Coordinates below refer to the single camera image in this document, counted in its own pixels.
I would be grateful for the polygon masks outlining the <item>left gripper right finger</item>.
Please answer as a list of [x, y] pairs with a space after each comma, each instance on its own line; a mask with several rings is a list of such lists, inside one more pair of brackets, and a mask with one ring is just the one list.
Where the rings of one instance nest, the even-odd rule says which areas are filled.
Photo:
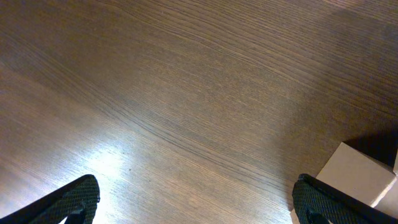
[[397, 219], [329, 186], [300, 174], [292, 191], [300, 224], [397, 224]]

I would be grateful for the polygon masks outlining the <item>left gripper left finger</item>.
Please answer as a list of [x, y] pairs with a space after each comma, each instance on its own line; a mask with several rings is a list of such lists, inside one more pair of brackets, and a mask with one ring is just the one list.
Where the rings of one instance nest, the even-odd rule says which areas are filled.
[[86, 174], [1, 218], [1, 224], [92, 224], [99, 202], [98, 181]]

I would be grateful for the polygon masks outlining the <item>cardboard box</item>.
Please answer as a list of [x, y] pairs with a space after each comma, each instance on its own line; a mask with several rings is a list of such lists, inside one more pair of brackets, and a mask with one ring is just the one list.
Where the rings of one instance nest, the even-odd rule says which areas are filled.
[[[338, 146], [314, 178], [397, 219], [395, 170], [345, 143]], [[300, 224], [294, 208], [290, 216], [293, 224]]]

